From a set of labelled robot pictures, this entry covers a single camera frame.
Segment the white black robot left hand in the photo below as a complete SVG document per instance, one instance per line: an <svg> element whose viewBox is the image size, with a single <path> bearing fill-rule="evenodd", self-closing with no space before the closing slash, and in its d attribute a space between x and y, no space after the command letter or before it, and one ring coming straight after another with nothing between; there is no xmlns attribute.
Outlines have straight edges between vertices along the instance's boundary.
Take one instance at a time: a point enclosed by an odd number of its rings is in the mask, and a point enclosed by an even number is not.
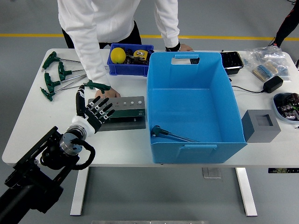
<svg viewBox="0 0 299 224"><path fill-rule="evenodd" d="M115 112L108 104L109 98L94 98L90 103L85 103L85 85L81 85L76 93L76 116L72 118L72 124L67 129L81 140L97 133L106 120Z"/></svg>

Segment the person's right hand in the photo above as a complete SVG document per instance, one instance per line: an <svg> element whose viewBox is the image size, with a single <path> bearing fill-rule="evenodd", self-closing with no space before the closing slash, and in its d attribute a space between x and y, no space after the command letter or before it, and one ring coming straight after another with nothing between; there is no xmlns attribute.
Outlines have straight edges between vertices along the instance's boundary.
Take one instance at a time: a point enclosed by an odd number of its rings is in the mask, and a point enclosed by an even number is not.
<svg viewBox="0 0 299 224"><path fill-rule="evenodd" d="M121 97L121 95L114 90L113 88L110 88L110 90L105 91L104 93L102 93L101 90L97 90L96 94L95 94L95 98L97 97L101 97L101 98L119 98Z"/></svg>

